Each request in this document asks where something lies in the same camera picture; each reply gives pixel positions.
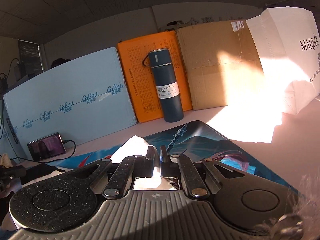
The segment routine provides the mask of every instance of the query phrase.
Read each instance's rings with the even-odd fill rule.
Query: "white bag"
[[[246,22],[257,47],[268,94],[282,112],[299,113],[320,93],[320,39],[312,12],[293,7],[268,8]]]

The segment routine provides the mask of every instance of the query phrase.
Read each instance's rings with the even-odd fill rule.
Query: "smartphone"
[[[59,133],[30,142],[27,145],[34,161],[41,161],[66,153]]]

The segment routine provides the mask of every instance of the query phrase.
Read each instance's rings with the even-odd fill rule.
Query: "white tabletop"
[[[265,164],[295,188],[302,176],[319,176],[320,163],[320,97],[315,98],[298,115],[277,113],[266,105],[256,107],[225,106],[185,112],[176,123],[164,119],[137,124],[116,133],[78,145],[75,155],[110,148],[125,143],[133,135],[144,137],[186,122],[201,120],[253,157]],[[65,157],[72,153],[67,150]]]

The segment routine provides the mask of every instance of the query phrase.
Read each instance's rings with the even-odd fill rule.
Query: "dark blue bottle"
[[[183,118],[179,87],[167,48],[150,51],[148,54],[156,89],[166,122],[177,122]]]

